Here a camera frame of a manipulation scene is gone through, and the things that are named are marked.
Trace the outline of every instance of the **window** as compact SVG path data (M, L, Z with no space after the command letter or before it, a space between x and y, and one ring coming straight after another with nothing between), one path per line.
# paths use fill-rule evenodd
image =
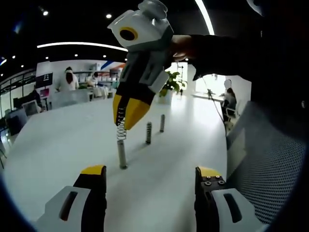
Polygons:
M207 89L211 89L216 95L220 95L225 92L224 87L225 76L210 74L205 75L203 78L196 80L196 92L207 93Z

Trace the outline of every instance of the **curved light strip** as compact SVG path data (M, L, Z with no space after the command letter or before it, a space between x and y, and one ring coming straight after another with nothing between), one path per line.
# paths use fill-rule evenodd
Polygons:
M214 35L213 27L211 24L211 19L209 18L209 15L208 15L208 12L206 10L203 0L195 0L195 2L197 3L197 6L199 7L199 10L201 11L203 15L209 34Z
M4 60L1 62L0 66L1 66L2 64L4 64L6 61L7 61L7 60L4 59Z
M37 48L41 47L50 47L50 46L57 46L57 45L89 45L89 46L97 46L97 47L107 47L111 49L117 49L121 51L127 52L126 48L123 47L116 47L116 46L111 46L107 44L101 44L101 43L87 43L87 42L59 42L59 43L47 43L47 44L42 44L38 45Z

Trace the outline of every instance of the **desk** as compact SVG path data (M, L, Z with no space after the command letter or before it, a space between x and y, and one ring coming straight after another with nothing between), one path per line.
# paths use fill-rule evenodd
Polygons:
M47 102L48 96L45 97L41 97L41 101L45 101L45 105L46 105L46 110L48 111L48 102Z
M208 99L208 100L212 100L211 98L209 98L208 94L206 93L194 93L192 94L193 97L197 97L197 98L204 98L204 99ZM219 96L219 95L212 95L212 98L215 102L224 102L224 96Z
M165 132L159 133L162 114ZM153 137L146 146L148 121ZM195 167L226 178L225 128L213 102L175 95L171 105L153 103L125 146L128 169L121 170L112 99L37 114L12 147L4 183L22 214L36 221L82 169L105 164L107 232L195 231Z

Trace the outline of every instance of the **mesh panel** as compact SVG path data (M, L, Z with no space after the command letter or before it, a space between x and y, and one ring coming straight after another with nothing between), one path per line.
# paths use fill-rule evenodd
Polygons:
M241 118L228 135L228 149L245 129L246 157L229 177L227 184L236 188L254 206L263 223L271 223L287 200L305 156L305 138L283 134L269 122L268 113L248 102ZM305 130L299 125L298 130Z

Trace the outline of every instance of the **green plant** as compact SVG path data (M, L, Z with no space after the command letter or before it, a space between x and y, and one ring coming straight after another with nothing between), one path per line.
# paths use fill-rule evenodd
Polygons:
M85 88L87 88L87 85L80 85L80 86L78 87L78 89L85 89Z
M170 71L168 71L167 74L169 75L169 79L161 89L159 93L160 97L166 96L168 90L174 90L178 93L181 87L185 87L185 83L187 83L186 81L176 80L177 76L180 74L179 72L171 73Z

